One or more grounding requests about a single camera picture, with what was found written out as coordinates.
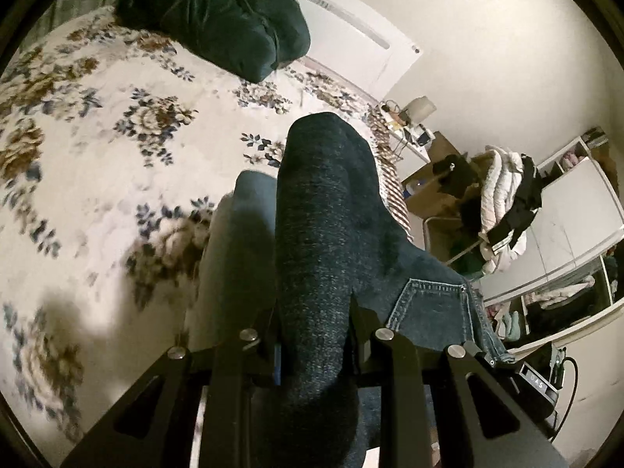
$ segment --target floral bedspread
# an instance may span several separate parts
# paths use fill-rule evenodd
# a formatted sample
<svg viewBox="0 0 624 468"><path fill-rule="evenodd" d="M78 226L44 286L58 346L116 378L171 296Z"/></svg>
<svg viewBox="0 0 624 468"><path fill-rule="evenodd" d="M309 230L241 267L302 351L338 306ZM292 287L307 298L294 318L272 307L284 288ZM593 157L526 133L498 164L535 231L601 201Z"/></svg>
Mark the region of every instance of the floral bedspread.
<svg viewBox="0 0 624 468"><path fill-rule="evenodd" d="M241 170L277 175L288 128L333 111L368 140L370 105L295 62L257 85L106 7L0 83L0 391L58 466L176 343L210 220Z"/></svg>

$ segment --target lamp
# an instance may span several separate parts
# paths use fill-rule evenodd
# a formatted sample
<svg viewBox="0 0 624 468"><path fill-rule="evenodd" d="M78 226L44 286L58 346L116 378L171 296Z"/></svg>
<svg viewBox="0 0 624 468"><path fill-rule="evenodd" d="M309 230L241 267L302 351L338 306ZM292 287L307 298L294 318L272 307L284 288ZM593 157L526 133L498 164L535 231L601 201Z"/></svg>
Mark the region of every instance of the lamp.
<svg viewBox="0 0 624 468"><path fill-rule="evenodd" d="M436 106L426 96L414 98L410 103L405 106L405 109L400 112L399 117L401 120L410 124L412 127L421 124L426 118L433 114L436 110Z"/></svg>

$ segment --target shelving unit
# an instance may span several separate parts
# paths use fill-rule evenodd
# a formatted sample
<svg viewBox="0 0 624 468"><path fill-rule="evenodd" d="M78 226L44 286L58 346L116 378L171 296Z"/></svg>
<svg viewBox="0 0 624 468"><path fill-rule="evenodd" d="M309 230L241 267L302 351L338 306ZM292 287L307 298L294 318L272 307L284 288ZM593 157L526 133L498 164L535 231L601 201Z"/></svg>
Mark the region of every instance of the shelving unit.
<svg viewBox="0 0 624 468"><path fill-rule="evenodd" d="M564 160L570 151L578 161ZM522 313L520 340L506 344L521 357L545 343L565 346L624 314L624 300L613 301L603 258L624 237L624 209L604 171L581 137L537 169L545 186L542 209L526 231L527 250L507 272L479 282L486 306L510 303L510 311ZM543 310L528 300L588 275L594 285L559 305Z"/></svg>
<svg viewBox="0 0 624 468"><path fill-rule="evenodd" d="M623 311L620 311L620 309L624 306L624 301L619 301L617 303L613 301L611 285L609 283L604 264L603 257L599 256L597 259L586 263L584 266L576 269L568 275L562 276L561 278L544 286L537 287L531 292L511 299L509 301L509 311L518 311L520 313L520 329L522 336L520 337L519 342L513 344L503 342L509 351L514 354L524 355L525 353L531 352L533 349L548 342L563 345L565 344L564 341L569 342L568 338L570 336L573 336L575 333L579 333L581 330L590 327L592 324L599 323L609 316L612 316L613 319L615 319L622 314ZM573 294L570 298L557 303L557 305L549 310L542 310L539 302L531 303L530 301L530 296L533 294L544 294L563 287L581 283L588 275L594 277L595 283L593 286L587 287L577 294ZM578 301L581 294L584 294L589 299L586 301L588 308L585 311L585 314L581 309L580 312L576 313L576 315L572 314L566 321L554 327L551 331L544 331L543 326L541 326L540 331L534 331L532 323L535 317L533 315L538 315L539 317L541 311L546 311L547 315L550 314L551 317L554 317L554 315L557 314L557 309L565 308L573 301Z"/></svg>

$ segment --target dark green pillow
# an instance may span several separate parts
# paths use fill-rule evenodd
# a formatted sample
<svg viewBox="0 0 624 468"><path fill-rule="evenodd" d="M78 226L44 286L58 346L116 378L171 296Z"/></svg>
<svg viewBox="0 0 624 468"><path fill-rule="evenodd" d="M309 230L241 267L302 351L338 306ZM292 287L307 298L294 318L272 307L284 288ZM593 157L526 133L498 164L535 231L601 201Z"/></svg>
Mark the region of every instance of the dark green pillow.
<svg viewBox="0 0 624 468"><path fill-rule="evenodd" d="M124 26L163 32L254 83L310 48L295 0L118 0L116 13Z"/></svg>

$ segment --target screw head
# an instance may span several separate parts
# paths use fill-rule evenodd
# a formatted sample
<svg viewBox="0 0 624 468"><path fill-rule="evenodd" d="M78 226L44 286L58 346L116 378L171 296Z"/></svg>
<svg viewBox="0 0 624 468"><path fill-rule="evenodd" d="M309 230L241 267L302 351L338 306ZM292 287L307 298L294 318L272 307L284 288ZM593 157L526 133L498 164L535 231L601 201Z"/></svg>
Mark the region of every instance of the screw head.
<svg viewBox="0 0 624 468"><path fill-rule="evenodd" d="M462 359L466 355L466 349L461 345L451 345L448 347L447 352L456 359Z"/></svg>
<svg viewBox="0 0 624 468"><path fill-rule="evenodd" d="M183 359L186 355L186 349L182 346L172 346L167 351L167 357L169 359Z"/></svg>
<svg viewBox="0 0 624 468"><path fill-rule="evenodd" d="M388 328L382 327L375 331L375 337L382 341L390 341L394 337L394 331Z"/></svg>
<svg viewBox="0 0 624 468"><path fill-rule="evenodd" d="M243 341L255 341L258 339L258 331L252 328L243 329L240 331L239 337Z"/></svg>

